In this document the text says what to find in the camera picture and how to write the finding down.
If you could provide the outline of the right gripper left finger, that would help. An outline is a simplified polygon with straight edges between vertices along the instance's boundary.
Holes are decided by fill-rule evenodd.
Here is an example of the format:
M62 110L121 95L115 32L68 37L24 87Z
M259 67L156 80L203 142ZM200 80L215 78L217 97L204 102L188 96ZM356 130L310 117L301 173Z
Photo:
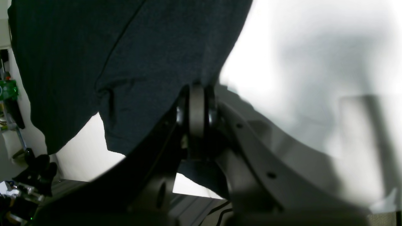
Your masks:
M178 226L170 198L183 150L190 88L120 163L42 207L33 226Z

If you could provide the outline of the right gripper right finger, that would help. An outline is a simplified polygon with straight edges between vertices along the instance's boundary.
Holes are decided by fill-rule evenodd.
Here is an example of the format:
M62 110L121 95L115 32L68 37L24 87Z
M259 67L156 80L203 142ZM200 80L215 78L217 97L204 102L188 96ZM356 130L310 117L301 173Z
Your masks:
M205 89L208 153L223 171L227 226L368 226L367 211L324 192L278 159L234 107Z

